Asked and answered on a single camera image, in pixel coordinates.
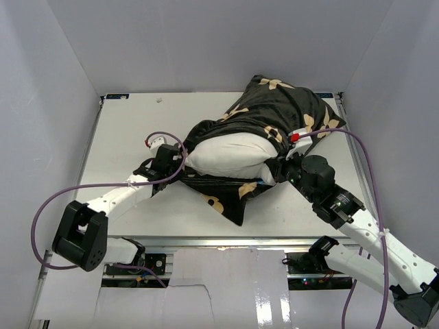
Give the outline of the black floral pillowcase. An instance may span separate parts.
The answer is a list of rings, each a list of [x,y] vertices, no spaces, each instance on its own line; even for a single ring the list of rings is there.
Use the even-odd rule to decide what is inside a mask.
[[[277,169],[289,149],[288,135],[305,128],[313,145],[329,135],[330,128],[346,124],[332,107],[312,90],[287,82],[255,75],[242,96],[217,120],[203,120],[188,133],[184,146],[188,155],[209,138],[235,133],[251,133],[268,139],[278,156],[265,161],[277,185]],[[246,203],[273,186],[257,179],[201,175],[185,165],[181,181],[201,193],[218,213],[238,226],[244,222]]]

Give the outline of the white pillow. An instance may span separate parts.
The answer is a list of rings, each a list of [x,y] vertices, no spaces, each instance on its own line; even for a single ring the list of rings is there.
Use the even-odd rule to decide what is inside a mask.
[[[201,175],[257,179],[274,186],[276,181],[265,161],[277,156],[268,139],[242,132],[202,141],[187,156],[185,165]]]

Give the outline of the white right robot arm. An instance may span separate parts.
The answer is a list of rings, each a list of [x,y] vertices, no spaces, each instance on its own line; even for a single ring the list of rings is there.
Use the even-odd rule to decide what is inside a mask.
[[[322,156],[294,155],[281,163],[279,176],[308,202],[318,218],[354,240],[375,258],[371,265],[339,241],[321,236],[308,251],[318,273],[343,272],[382,293],[408,322],[425,328],[438,312],[438,268],[417,256],[351,192],[335,182],[335,170]]]

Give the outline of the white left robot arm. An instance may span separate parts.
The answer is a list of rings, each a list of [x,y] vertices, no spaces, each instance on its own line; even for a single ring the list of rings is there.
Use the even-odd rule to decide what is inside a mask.
[[[108,228],[139,203],[164,189],[182,169],[184,152],[177,145],[162,144],[155,157],[141,163],[126,182],[81,203],[70,202],[62,215],[52,251],[85,271],[102,263],[121,264],[129,273],[145,265],[144,247],[128,238],[110,238]]]

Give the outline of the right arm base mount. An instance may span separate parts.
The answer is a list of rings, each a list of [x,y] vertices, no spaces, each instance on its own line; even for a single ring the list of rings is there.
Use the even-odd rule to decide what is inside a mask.
[[[287,253],[282,263],[287,268],[287,283],[290,291],[349,290],[353,279],[329,268],[325,257],[329,250],[339,245],[338,241],[323,236],[307,252]]]

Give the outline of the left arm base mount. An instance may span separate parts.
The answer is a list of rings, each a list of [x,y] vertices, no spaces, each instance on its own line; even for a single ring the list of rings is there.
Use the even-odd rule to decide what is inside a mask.
[[[104,287],[120,288],[166,288],[167,255],[143,253],[130,264],[107,264],[104,267]]]

